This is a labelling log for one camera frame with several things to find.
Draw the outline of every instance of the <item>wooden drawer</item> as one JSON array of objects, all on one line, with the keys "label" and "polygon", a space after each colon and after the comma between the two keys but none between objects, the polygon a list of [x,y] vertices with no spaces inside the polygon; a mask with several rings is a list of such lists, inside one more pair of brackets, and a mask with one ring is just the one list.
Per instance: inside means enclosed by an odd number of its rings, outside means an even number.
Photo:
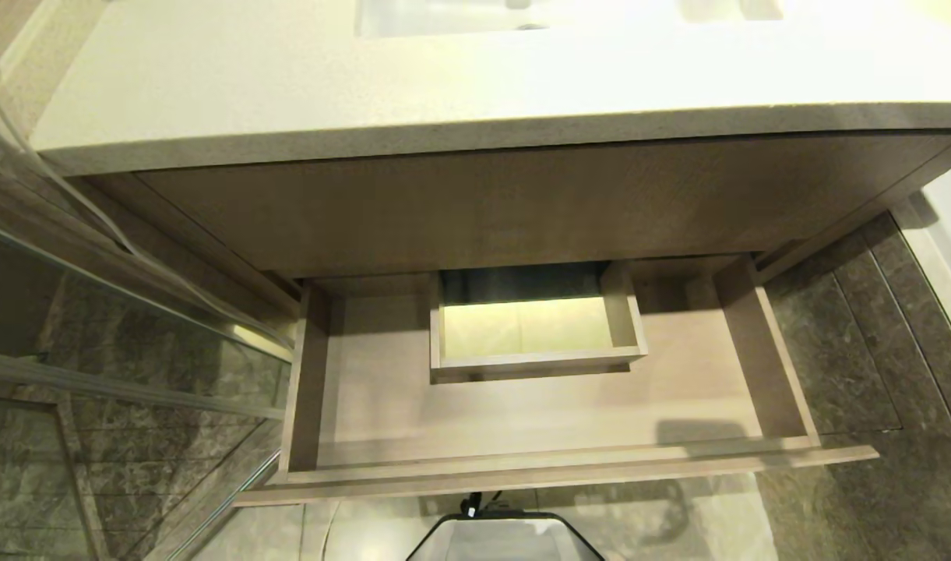
[{"label": "wooden drawer", "polygon": [[430,383],[628,372],[647,353],[628,265],[430,274]]},{"label": "wooden drawer", "polygon": [[722,475],[822,448],[747,256],[638,260],[628,372],[430,383],[430,276],[307,283],[280,472],[237,505]]}]

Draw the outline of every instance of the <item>sink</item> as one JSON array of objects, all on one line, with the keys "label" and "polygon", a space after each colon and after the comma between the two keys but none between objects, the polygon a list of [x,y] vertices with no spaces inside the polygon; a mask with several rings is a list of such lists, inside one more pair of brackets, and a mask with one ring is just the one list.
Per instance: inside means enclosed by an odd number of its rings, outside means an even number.
[{"label": "sink", "polygon": [[358,35],[408,37],[783,18],[784,0],[361,0]]}]

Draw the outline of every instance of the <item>glass shower door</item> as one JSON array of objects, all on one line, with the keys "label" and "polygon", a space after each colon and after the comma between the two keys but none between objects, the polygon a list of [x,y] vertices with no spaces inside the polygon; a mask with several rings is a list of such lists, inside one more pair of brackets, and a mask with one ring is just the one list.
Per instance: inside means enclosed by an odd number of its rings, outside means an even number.
[{"label": "glass shower door", "polygon": [[0,399],[0,559],[95,559],[54,406]]}]

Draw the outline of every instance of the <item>inner drawer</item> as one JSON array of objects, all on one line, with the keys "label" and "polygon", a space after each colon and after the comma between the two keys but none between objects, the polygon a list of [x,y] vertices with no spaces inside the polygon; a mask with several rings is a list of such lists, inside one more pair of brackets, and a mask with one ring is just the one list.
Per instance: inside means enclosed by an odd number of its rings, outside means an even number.
[{"label": "inner drawer", "polygon": [[[721,263],[729,265],[717,270]],[[438,277],[307,284],[283,471],[290,482],[318,482],[403,466],[494,469],[493,457],[519,469],[625,453],[638,460],[817,446],[746,256],[624,268],[645,358],[625,372],[485,383],[431,383]]]},{"label": "inner drawer", "polygon": [[645,352],[627,263],[444,270],[430,277],[433,383],[627,372]]}]

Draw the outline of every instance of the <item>quartz countertop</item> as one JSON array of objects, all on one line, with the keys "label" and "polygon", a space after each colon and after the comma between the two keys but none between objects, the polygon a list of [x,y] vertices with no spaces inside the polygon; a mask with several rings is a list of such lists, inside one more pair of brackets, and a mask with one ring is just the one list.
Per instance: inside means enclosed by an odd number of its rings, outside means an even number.
[{"label": "quartz countertop", "polygon": [[781,21],[362,37],[343,0],[124,0],[31,136],[66,174],[951,128],[951,0]]}]

